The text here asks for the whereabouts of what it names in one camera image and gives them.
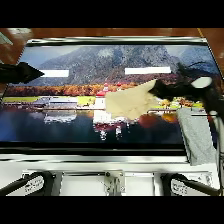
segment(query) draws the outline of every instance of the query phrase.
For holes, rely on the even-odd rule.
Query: white strip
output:
[[[170,67],[125,68],[125,75],[171,73]]]
[[[41,77],[68,77],[69,70],[40,70],[45,75]]]

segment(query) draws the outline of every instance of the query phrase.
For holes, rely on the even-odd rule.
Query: television screen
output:
[[[183,144],[173,109],[203,109],[201,102],[157,98],[154,112],[135,120],[112,119],[105,111],[105,94],[152,79],[171,84],[201,76],[212,77],[222,91],[220,72],[208,46],[34,46],[24,49],[20,62],[45,75],[28,84],[8,86],[0,112],[0,141],[101,143],[102,147],[136,143],[143,148],[150,144]],[[141,74],[141,68],[153,67],[159,69]],[[138,68],[137,74],[126,72],[130,68]]]

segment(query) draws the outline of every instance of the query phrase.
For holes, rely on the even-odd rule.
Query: gray cloth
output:
[[[192,166],[216,163],[216,149],[213,147],[210,127],[205,112],[198,108],[181,108],[177,117],[181,126],[187,156]]]

